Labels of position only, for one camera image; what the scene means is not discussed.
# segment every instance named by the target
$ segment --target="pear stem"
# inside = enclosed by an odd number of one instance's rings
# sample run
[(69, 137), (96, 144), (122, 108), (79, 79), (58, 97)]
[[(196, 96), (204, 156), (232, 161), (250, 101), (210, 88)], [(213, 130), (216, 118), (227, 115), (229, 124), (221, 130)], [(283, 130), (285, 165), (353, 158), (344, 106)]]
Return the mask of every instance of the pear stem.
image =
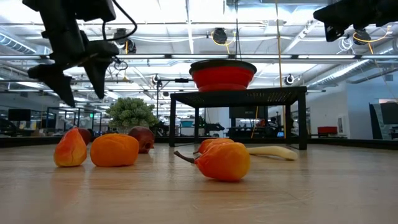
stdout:
[(178, 156), (179, 158), (181, 158), (181, 159), (183, 159), (183, 160), (185, 160), (185, 161), (187, 161), (187, 162), (190, 162), (190, 163), (192, 163), (192, 164), (195, 164), (195, 159), (194, 159), (194, 158), (189, 158), (189, 157), (183, 156), (183, 155), (182, 155), (180, 152), (178, 152), (178, 151), (175, 151), (175, 152), (174, 152), (174, 155)]

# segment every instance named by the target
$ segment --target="wooden floor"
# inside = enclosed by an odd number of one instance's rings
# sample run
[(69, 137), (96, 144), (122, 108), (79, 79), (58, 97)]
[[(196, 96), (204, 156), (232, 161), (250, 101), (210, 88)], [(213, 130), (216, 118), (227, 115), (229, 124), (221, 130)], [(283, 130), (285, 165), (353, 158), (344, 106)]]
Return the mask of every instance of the wooden floor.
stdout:
[[(136, 165), (56, 168), (54, 146), (0, 149), (0, 223), (397, 223), (398, 153), (309, 146), (252, 157), (240, 183), (205, 178), (158, 144)], [(192, 155), (194, 146), (178, 147)]]

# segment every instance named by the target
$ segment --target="red bowl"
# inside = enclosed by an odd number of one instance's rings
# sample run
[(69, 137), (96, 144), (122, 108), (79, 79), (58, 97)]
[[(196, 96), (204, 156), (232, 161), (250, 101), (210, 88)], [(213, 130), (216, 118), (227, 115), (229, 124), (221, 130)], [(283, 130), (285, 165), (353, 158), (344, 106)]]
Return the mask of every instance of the red bowl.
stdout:
[(193, 63), (189, 72), (199, 91), (245, 90), (257, 69), (238, 60), (204, 60)]

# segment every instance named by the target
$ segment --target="black table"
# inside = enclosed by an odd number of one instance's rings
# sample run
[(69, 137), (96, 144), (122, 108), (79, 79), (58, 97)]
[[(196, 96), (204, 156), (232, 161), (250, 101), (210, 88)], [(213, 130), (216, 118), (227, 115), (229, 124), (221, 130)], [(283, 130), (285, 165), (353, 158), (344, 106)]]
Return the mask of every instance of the black table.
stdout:
[[(199, 140), (199, 108), (234, 107), (234, 106), (285, 106), (285, 120), (291, 117), (290, 106), (298, 101), (298, 138), (300, 150), (307, 149), (307, 117), (305, 94), (307, 87), (265, 88), (238, 91), (211, 91), (171, 94), (170, 136), (169, 145), (175, 147), (175, 115), (176, 102), (195, 109), (195, 143)], [(286, 130), (291, 130), (290, 122), (286, 122)], [(285, 142), (291, 143), (292, 134), (286, 132)]]

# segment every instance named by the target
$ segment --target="potted plant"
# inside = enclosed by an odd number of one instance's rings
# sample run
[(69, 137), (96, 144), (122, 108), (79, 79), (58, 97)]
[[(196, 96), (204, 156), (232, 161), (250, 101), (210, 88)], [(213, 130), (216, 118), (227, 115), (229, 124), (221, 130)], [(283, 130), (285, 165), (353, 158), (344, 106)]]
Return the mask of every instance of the potted plant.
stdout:
[(106, 112), (112, 117), (110, 128), (128, 133), (135, 126), (151, 127), (159, 121), (152, 113), (154, 105), (148, 105), (140, 98), (119, 98)]

